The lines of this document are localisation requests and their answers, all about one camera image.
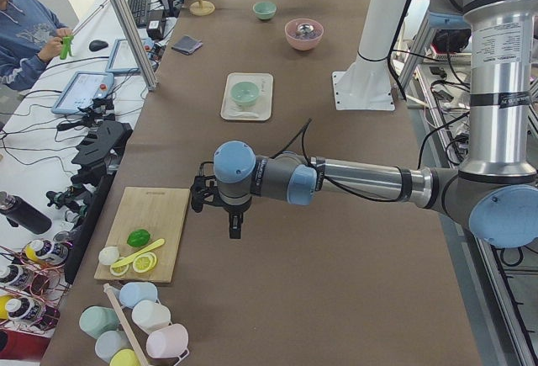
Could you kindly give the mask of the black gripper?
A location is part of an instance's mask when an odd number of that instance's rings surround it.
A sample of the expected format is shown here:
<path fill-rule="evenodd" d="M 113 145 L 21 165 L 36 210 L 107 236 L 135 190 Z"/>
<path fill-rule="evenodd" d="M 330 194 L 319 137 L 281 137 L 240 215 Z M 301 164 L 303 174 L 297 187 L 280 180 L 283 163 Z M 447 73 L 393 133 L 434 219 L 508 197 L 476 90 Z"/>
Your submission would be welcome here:
<path fill-rule="evenodd" d="M 252 198 L 242 204 L 228 204 L 219 194 L 214 175 L 197 175 L 190 188 L 190 205 L 194 212 L 200 213 L 204 205 L 220 207 L 229 213 L 229 238 L 240 239 L 243 223 L 243 213 L 251 206 Z"/>

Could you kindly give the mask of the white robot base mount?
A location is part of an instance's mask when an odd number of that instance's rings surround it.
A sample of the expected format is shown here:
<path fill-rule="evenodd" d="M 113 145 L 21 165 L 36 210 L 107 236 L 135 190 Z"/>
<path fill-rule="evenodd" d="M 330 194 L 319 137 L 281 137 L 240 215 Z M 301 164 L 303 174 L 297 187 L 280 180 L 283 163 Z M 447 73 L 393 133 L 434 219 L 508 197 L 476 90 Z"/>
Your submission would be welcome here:
<path fill-rule="evenodd" d="M 410 1 L 370 0 L 355 61 L 332 73 L 338 110 L 395 110 L 388 64 Z"/>

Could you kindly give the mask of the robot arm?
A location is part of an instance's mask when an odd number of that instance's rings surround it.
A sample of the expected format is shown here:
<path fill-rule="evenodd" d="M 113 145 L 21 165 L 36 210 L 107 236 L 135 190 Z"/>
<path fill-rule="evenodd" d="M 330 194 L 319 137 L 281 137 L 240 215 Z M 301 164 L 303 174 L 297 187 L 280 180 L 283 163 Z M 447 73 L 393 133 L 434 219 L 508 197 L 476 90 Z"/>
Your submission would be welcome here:
<path fill-rule="evenodd" d="M 411 202 L 448 216 L 498 248 L 522 247 L 537 237 L 537 171 L 527 162 L 533 20 L 537 0 L 430 0 L 441 27 L 468 24 L 472 57 L 467 154 L 455 168 L 385 167 L 295 154 L 259 156 L 244 142 L 214 153 L 214 172 L 199 172 L 191 206 L 221 207 L 229 235 L 241 236 L 254 197 L 307 205 L 334 188 L 380 203 Z"/>

